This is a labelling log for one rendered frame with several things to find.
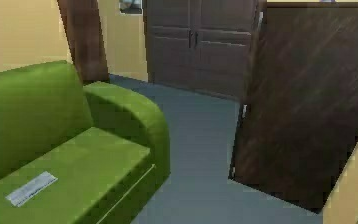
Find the dark brown room door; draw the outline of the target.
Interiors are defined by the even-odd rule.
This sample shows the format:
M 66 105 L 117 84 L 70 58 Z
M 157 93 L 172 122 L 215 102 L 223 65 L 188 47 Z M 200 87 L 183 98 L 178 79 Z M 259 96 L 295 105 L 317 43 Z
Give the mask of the dark brown room door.
M 320 213 L 358 141 L 358 2 L 267 2 L 231 180 Z

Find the dark brown wardrobe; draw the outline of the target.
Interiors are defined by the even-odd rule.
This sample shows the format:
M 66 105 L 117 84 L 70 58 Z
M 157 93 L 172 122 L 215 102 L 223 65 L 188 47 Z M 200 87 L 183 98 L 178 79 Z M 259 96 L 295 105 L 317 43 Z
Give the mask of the dark brown wardrobe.
M 239 101 L 258 0 L 143 0 L 148 80 Z

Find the grey remote control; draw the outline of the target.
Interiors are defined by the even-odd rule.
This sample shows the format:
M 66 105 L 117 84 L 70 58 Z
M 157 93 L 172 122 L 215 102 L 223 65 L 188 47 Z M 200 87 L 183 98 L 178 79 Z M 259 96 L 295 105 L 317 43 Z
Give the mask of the grey remote control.
M 35 178 L 31 179 L 29 182 L 23 186 L 17 188 L 10 194 L 6 196 L 6 199 L 15 207 L 21 207 L 28 200 L 33 198 L 42 190 L 46 189 L 48 186 L 53 184 L 58 180 L 57 177 L 51 173 L 45 171 Z

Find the framed wall picture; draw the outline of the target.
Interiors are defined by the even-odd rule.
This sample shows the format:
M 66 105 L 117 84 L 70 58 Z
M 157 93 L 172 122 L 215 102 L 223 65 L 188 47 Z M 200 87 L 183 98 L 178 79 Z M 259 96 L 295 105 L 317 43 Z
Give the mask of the framed wall picture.
M 141 14 L 142 0 L 119 0 L 119 9 L 124 14 Z

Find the green sofa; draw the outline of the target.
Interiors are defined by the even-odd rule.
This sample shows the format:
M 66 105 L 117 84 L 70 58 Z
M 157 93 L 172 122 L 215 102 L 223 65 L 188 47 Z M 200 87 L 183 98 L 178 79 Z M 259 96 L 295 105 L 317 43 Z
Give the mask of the green sofa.
M 21 207 L 6 196 L 58 178 Z M 53 61 L 0 72 L 0 224 L 131 224 L 170 175 L 159 106 Z

